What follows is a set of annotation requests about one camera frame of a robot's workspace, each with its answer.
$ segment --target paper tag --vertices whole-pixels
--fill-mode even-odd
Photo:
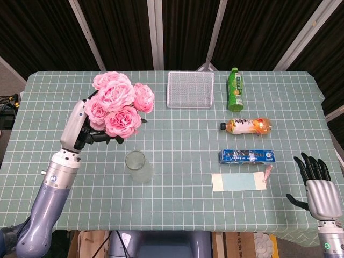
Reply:
[[[242,133],[256,133],[254,124],[252,120],[235,118],[232,120],[232,133],[242,134]]]
[[[212,174],[214,192],[266,190],[264,172]]]

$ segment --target robot finger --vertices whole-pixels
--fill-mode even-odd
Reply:
[[[308,203],[305,203],[305,202],[301,202],[301,201],[299,201],[299,200],[296,200],[296,199],[295,199],[291,194],[289,194],[289,193],[286,193],[285,195],[286,195],[286,197],[288,198],[288,200],[289,200],[293,205],[295,205],[295,206],[297,206],[297,207],[300,207],[300,208],[302,208],[302,209],[304,209],[304,210],[307,210],[307,211],[310,210],[310,208],[309,208],[309,206],[308,206]]]
[[[305,164],[303,164],[302,160],[298,157],[294,157],[295,162],[299,166],[301,177],[303,180],[304,185],[306,185],[306,181],[310,179],[309,174],[307,173],[307,169],[305,167]]]
[[[310,179],[318,179],[316,177],[316,175],[314,174],[314,171],[313,171],[313,168],[312,168],[312,165],[311,165],[311,162],[310,162],[310,159],[308,158],[308,156],[303,152],[301,152],[301,156],[303,157],[303,159],[305,161],[306,170],[309,174]]]
[[[313,168],[314,174],[316,175],[316,178],[320,180],[325,179],[324,173],[322,173],[319,163],[316,161],[316,159],[313,158],[312,156],[309,156],[309,160]]]
[[[324,173],[325,180],[331,181],[331,177],[329,176],[327,165],[321,159],[318,159],[318,163],[321,167],[322,172]]]

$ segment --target black wire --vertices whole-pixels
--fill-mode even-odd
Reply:
[[[0,116],[5,112],[5,110],[14,110],[15,106],[10,102],[4,102],[0,100]]]
[[[117,235],[118,235],[118,237],[119,237],[119,240],[120,240],[120,242],[121,242],[121,244],[122,244],[122,247],[123,247],[123,250],[124,250],[124,254],[125,254],[125,258],[128,258],[128,257],[130,258],[129,252],[128,252],[127,248],[125,247],[125,244],[124,244],[124,242],[123,242],[123,239],[122,239],[122,237],[120,236],[118,230],[116,230],[116,233],[117,233]]]
[[[103,245],[105,245],[105,243],[108,241],[109,237],[111,236],[112,231],[110,231],[109,235],[107,236],[107,238],[104,240],[104,242],[101,244],[101,246],[99,246],[98,250],[96,250],[95,254],[92,256],[92,258],[95,258],[98,254],[98,252],[102,249]]]
[[[20,234],[21,234],[23,228],[26,226],[26,224],[27,224],[30,220],[31,220],[31,216],[29,216],[29,217],[26,219],[26,221],[23,223],[23,225],[22,225],[22,226],[20,227],[20,229],[18,230],[18,232],[17,232],[17,238],[20,236]]]

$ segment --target black curtain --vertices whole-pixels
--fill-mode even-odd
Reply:
[[[344,2],[332,13],[317,34],[298,55],[289,70],[306,70],[325,96],[324,114],[344,105]],[[328,123],[344,149],[344,115]]]
[[[321,0],[228,0],[212,64],[273,70]]]
[[[99,70],[68,0],[1,1],[0,56],[24,79],[42,70]]]
[[[220,0],[163,0],[165,70],[196,70],[206,59]]]
[[[107,70],[153,70],[147,0],[79,0]]]

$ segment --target white basket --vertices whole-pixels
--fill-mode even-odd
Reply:
[[[167,83],[168,108],[210,108],[213,104],[214,73],[170,71]]]

